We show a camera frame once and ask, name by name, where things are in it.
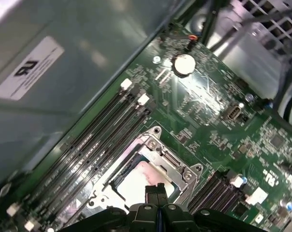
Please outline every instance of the white connector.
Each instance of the white connector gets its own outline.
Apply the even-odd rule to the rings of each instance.
[[[25,229],[27,230],[27,231],[32,231],[33,229],[34,229],[34,227],[36,227],[37,225],[38,225],[39,223],[36,221],[36,220],[34,220],[34,219],[30,219],[29,221],[27,221],[26,223],[25,223]]]
[[[130,81],[130,79],[125,79],[121,84],[121,89],[126,91],[131,85],[133,84],[133,82]]]
[[[147,103],[147,101],[149,101],[149,97],[147,96],[147,94],[143,94],[141,95],[141,97],[137,100],[138,105],[143,106]]]
[[[240,176],[236,176],[235,178],[230,180],[230,183],[236,188],[240,188],[241,185],[244,183],[244,180]]]
[[[6,212],[9,216],[13,217],[19,209],[20,209],[20,205],[17,203],[13,203],[10,205],[10,207],[8,207]]]

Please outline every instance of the cpu socket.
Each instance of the cpu socket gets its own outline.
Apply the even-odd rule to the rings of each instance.
[[[139,135],[94,184],[88,209],[130,206],[145,202],[145,186],[164,183],[170,203],[192,196],[203,166],[187,166],[161,141],[157,126]]]

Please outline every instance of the metal panel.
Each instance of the metal panel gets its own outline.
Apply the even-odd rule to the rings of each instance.
[[[65,51],[20,100],[0,99],[0,181],[41,160],[155,34],[172,3],[24,0],[5,16],[0,84],[44,37]]]

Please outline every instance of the sticker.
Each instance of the sticker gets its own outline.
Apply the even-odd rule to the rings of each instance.
[[[45,37],[0,85],[0,98],[21,99],[63,52],[52,37]]]

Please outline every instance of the wire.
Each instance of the wire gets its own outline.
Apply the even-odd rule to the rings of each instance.
[[[292,97],[288,101],[286,108],[285,108],[285,111],[284,111],[284,115],[283,115],[283,119],[287,122],[290,121],[291,111],[292,111]]]
[[[273,109],[277,111],[281,105],[281,102],[284,98],[284,95],[288,88],[292,84],[292,63],[284,75],[284,81],[282,82],[282,86],[279,86],[278,92],[273,100]]]
[[[236,28],[231,28],[216,44],[214,44],[209,50],[215,52],[218,50],[224,43],[226,43],[235,33],[237,32]]]

